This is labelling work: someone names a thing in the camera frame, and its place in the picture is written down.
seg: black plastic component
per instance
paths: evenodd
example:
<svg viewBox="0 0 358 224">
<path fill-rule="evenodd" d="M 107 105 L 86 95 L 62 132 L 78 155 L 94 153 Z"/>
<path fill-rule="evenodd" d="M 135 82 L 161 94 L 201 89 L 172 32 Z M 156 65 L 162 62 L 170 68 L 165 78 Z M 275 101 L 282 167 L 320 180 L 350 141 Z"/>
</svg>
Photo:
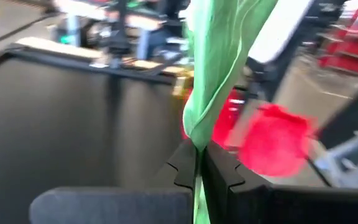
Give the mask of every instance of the black plastic component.
<svg viewBox="0 0 358 224">
<path fill-rule="evenodd" d="M 64 187 L 45 192 L 30 207 L 31 223 L 192 223 L 196 155 L 193 143 L 185 141 L 146 189 Z"/>
<path fill-rule="evenodd" d="M 215 144 L 203 164 L 211 223 L 358 223 L 358 190 L 273 185 Z"/>
</svg>

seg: red shelving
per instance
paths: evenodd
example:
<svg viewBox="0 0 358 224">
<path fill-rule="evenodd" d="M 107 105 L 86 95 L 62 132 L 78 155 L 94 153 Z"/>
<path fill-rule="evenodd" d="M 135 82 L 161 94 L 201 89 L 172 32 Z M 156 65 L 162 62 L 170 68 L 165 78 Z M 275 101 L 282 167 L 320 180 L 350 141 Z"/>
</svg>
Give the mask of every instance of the red shelving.
<svg viewBox="0 0 358 224">
<path fill-rule="evenodd" d="M 319 65 L 358 75 L 358 10 L 347 25 L 333 26 L 326 39 Z"/>
</svg>

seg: gray pad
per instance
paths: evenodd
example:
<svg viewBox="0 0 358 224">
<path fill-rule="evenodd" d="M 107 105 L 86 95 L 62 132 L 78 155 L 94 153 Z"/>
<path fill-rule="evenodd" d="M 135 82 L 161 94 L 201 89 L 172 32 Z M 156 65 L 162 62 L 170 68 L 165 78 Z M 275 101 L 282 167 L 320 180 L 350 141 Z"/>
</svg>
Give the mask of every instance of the gray pad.
<svg viewBox="0 0 358 224">
<path fill-rule="evenodd" d="M 59 188 L 30 206 L 32 224 L 184 224 L 193 218 L 190 189 Z"/>
</svg>

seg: green strap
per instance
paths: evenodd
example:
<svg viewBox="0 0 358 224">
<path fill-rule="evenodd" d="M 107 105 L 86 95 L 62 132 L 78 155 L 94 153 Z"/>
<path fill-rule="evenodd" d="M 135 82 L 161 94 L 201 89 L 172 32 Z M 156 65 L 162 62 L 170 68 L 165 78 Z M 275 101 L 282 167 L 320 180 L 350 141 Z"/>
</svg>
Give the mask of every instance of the green strap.
<svg viewBox="0 0 358 224">
<path fill-rule="evenodd" d="M 192 0 L 194 10 L 188 19 L 193 22 L 194 31 L 186 33 L 189 54 L 195 60 L 195 77 L 183 112 L 183 125 L 200 155 L 211 140 L 219 112 L 277 1 Z M 209 223 L 200 177 L 196 181 L 195 222 Z"/>
</svg>

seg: black metal frame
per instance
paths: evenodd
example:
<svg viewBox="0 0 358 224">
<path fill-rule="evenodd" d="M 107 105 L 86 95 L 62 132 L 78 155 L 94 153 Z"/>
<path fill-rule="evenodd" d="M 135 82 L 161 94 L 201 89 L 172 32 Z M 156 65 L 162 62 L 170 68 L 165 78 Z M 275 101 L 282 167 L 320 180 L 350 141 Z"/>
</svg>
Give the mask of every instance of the black metal frame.
<svg viewBox="0 0 358 224">
<path fill-rule="evenodd" d="M 271 184 L 215 143 L 202 170 L 211 223 L 358 223 L 358 189 Z"/>
<path fill-rule="evenodd" d="M 133 78 L 148 82 L 163 83 L 166 85 L 172 85 L 176 80 L 176 74 L 164 71 L 165 68 L 172 66 L 172 64 L 175 63 L 177 60 L 176 57 L 154 68 L 143 70 L 139 67 L 130 65 L 124 65 L 121 68 L 95 68 L 90 66 L 93 58 L 40 50 L 17 43 L 9 45 L 5 50 L 0 52 L 0 63 L 12 57 L 59 67 L 79 69 L 86 72 Z M 235 86 L 234 89 L 247 91 L 245 86 Z"/>
</svg>

